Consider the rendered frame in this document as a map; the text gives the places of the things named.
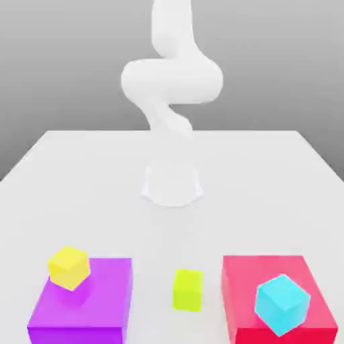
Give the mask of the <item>small cyan cube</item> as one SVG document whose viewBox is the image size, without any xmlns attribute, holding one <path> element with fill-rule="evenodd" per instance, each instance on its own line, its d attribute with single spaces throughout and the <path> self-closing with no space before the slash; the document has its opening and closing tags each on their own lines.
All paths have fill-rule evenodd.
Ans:
<svg viewBox="0 0 344 344">
<path fill-rule="evenodd" d="M 311 295 L 288 275 L 280 274 L 257 286 L 255 314 L 277 336 L 303 324 Z"/>
</svg>

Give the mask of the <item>large purple box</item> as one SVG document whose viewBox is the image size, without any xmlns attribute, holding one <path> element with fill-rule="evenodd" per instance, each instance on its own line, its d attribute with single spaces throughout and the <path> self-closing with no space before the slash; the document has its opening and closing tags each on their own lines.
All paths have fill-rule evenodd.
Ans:
<svg viewBox="0 0 344 344">
<path fill-rule="evenodd" d="M 74 291 L 47 281 L 27 325 L 31 344 L 125 344 L 132 297 L 131 258 L 91 258 Z"/>
</svg>

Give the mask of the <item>large red box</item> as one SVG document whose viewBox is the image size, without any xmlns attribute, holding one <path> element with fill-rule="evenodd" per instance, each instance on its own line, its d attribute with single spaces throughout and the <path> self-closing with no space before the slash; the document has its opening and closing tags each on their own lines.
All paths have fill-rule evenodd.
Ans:
<svg viewBox="0 0 344 344">
<path fill-rule="evenodd" d="M 310 295 L 303 324 L 277 337 L 255 314 L 257 286 L 286 274 Z M 333 344 L 338 326 L 301 255 L 225 255 L 221 290 L 231 344 Z"/>
</svg>

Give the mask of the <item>small yellow cube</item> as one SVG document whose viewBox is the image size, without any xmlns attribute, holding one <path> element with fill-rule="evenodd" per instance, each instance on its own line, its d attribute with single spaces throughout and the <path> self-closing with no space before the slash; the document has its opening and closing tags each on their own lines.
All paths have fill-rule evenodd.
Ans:
<svg viewBox="0 0 344 344">
<path fill-rule="evenodd" d="M 89 257 L 85 251 L 65 245 L 48 259 L 50 281 L 74 291 L 90 275 Z"/>
</svg>

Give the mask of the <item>small lime green cube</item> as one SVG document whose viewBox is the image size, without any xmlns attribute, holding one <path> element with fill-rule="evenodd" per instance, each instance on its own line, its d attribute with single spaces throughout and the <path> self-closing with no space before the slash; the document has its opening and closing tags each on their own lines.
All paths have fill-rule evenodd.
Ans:
<svg viewBox="0 0 344 344">
<path fill-rule="evenodd" d="M 198 270 L 177 269 L 173 282 L 173 308 L 199 312 L 202 306 L 204 273 Z"/>
</svg>

